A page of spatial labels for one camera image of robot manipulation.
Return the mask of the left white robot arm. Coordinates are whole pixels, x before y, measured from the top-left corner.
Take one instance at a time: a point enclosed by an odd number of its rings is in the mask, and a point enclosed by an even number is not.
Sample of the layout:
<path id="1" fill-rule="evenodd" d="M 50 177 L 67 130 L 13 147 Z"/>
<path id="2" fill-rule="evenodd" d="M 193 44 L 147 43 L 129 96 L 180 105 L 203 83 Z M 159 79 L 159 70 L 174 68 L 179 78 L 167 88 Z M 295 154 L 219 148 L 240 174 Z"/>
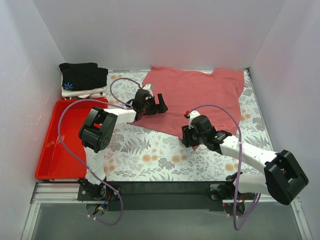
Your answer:
<path id="1" fill-rule="evenodd" d="M 79 138 L 84 147 L 86 165 L 88 166 L 85 179 L 92 184 L 89 194 L 95 200 L 106 196 L 106 187 L 102 180 L 106 178 L 104 171 L 105 149 L 110 144 L 114 129 L 118 125 L 131 124 L 139 121 L 144 115 L 163 114 L 168 111 L 163 95 L 157 95 L 158 103 L 151 91 L 139 89 L 132 101 L 132 105 L 117 108 L 93 107 L 82 127 Z"/>

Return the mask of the pink t-shirt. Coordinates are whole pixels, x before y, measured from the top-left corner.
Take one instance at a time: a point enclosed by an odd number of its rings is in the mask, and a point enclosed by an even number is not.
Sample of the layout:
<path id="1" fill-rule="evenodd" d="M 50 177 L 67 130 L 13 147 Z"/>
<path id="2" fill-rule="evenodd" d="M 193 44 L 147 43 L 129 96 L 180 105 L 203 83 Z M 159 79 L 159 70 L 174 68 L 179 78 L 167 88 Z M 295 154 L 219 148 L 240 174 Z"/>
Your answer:
<path id="1" fill-rule="evenodd" d="M 210 120 L 216 130 L 237 133 L 242 112 L 239 103 L 245 86 L 242 70 L 216 68 L 212 73 L 153 66 L 143 80 L 152 84 L 154 95 L 162 94 L 168 107 L 163 114 L 145 115 L 135 126 L 182 138 L 182 126 L 189 123 L 187 111 L 198 112 Z"/>

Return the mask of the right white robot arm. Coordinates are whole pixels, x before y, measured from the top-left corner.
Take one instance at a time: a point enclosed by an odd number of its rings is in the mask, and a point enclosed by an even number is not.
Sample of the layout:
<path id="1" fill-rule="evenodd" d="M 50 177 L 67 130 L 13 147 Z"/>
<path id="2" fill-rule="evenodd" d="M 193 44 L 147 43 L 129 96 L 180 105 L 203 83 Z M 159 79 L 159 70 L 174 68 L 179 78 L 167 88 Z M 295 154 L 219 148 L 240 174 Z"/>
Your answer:
<path id="1" fill-rule="evenodd" d="M 309 184 L 295 156 L 288 150 L 274 152 L 243 142 L 224 130 L 216 130 L 210 120 L 197 111 L 188 112 L 188 124 L 182 129 L 185 147 L 204 145 L 210 151 L 235 158 L 257 171 L 258 175 L 235 173 L 226 178 L 226 192 L 232 199 L 243 194 L 269 195 L 278 203 L 289 205 Z"/>

